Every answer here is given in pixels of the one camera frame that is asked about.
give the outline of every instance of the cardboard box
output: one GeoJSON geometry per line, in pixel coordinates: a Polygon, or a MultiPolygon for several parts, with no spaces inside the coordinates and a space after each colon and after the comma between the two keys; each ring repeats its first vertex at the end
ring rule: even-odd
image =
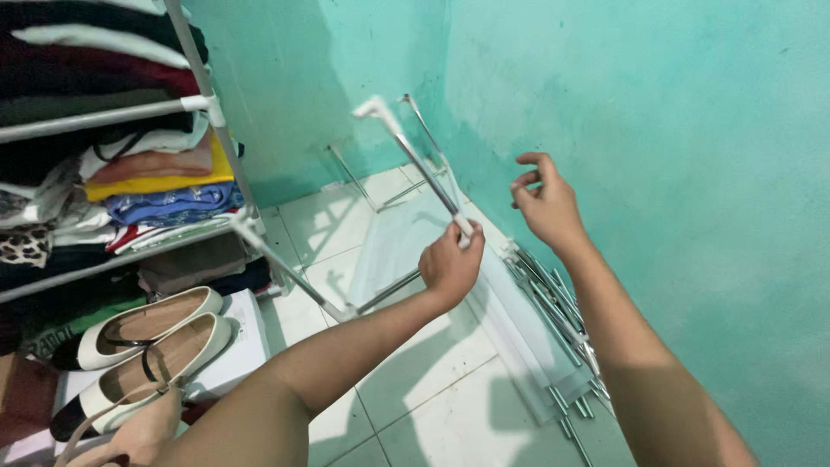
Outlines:
{"type": "Polygon", "coordinates": [[[0,446],[49,426],[57,374],[16,353],[0,357],[0,446]]]}

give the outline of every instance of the white box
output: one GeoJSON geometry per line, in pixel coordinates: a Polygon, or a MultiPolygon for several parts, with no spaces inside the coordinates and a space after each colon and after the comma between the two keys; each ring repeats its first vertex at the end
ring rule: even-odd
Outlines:
{"type": "Polygon", "coordinates": [[[216,399],[227,394],[271,357],[265,323],[254,294],[245,289],[224,299],[219,314],[231,322],[231,342],[185,386],[188,401],[216,399]]]}
{"type": "MultiPolygon", "coordinates": [[[[253,293],[245,289],[222,299],[224,304],[219,315],[231,322],[231,341],[184,387],[185,400],[198,402],[223,396],[271,357],[265,323],[253,293]]],[[[55,396],[55,412],[107,370],[109,368],[67,371],[61,374],[55,396]]],[[[113,434],[79,442],[76,453],[109,442],[113,434]]],[[[56,443],[55,456],[60,455],[65,448],[66,443],[56,443]]]]}

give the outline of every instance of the clothes rack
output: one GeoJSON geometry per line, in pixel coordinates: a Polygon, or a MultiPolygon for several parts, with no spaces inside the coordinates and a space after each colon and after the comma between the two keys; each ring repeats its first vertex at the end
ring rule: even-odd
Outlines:
{"type": "MultiPolygon", "coordinates": [[[[251,187],[247,182],[247,178],[242,171],[242,164],[238,157],[235,157],[236,149],[231,139],[230,132],[227,128],[222,108],[219,105],[218,97],[213,92],[210,84],[210,76],[208,71],[202,64],[202,60],[198,55],[196,42],[193,40],[193,35],[190,32],[188,20],[182,13],[182,6],[179,0],[164,0],[170,20],[173,23],[176,36],[182,45],[184,55],[190,65],[190,70],[196,79],[200,94],[196,96],[186,96],[181,99],[162,101],[152,104],[145,104],[141,106],[131,106],[122,109],[115,109],[111,111],[100,111],[79,116],[68,116],[55,120],[38,121],[25,125],[14,125],[0,128],[0,144],[8,143],[17,140],[25,140],[30,138],[37,138],[41,136],[57,135],[60,133],[67,133],[75,130],[83,130],[103,125],[112,125],[114,123],[122,123],[132,120],[141,120],[154,116],[163,116],[183,111],[206,111],[211,122],[213,130],[222,144],[225,156],[231,166],[233,177],[237,182],[239,190],[242,192],[242,197],[245,200],[245,211],[250,214],[251,219],[255,221],[256,233],[262,237],[263,241],[268,244],[267,234],[264,225],[261,221],[259,210],[254,203],[253,195],[251,194],[251,187]]],[[[106,263],[85,269],[79,269],[68,273],[59,274],[51,278],[42,279],[34,283],[28,283],[18,288],[13,288],[5,292],[0,292],[0,303],[10,302],[26,295],[42,292],[49,288],[53,288],[65,283],[75,281],[77,279],[92,276],[97,273],[124,266],[125,264],[134,263],[144,258],[168,252],[170,250],[181,248],[185,245],[201,242],[208,238],[217,237],[218,235],[233,232],[229,224],[217,226],[208,231],[192,235],[183,235],[180,238],[173,238],[153,247],[148,247],[135,253],[129,253],[118,258],[112,258],[106,263]]],[[[286,280],[283,277],[283,272],[278,263],[269,259],[271,264],[271,278],[274,287],[269,289],[270,294],[279,295],[286,290],[286,280]]]]}

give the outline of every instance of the flat shoe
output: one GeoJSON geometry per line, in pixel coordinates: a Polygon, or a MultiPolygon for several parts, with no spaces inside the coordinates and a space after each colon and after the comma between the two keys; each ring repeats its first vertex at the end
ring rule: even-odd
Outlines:
{"type": "Polygon", "coordinates": [[[191,288],[99,322],[58,346],[51,364],[68,371],[112,366],[139,353],[189,317],[220,310],[222,296],[216,291],[210,287],[191,288]]]}
{"type": "MultiPolygon", "coordinates": [[[[212,313],[191,317],[170,333],[145,348],[140,355],[122,361],[87,386],[52,418],[49,431],[60,441],[72,433],[90,415],[112,406],[148,381],[178,384],[205,366],[230,341],[231,324],[212,313]]],[[[160,396],[157,391],[137,391],[92,423],[81,439],[103,435],[120,427],[141,407],[160,396]]]]}

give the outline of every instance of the green cloth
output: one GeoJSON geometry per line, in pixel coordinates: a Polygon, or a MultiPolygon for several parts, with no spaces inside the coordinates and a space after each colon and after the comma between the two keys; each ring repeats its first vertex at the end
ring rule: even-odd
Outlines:
{"type": "Polygon", "coordinates": [[[37,358],[48,358],[58,346],[72,339],[75,335],[81,334],[99,322],[106,321],[121,312],[143,307],[146,304],[146,298],[138,297],[101,307],[97,312],[75,318],[61,326],[46,329],[35,336],[24,337],[22,348],[37,358]]]}

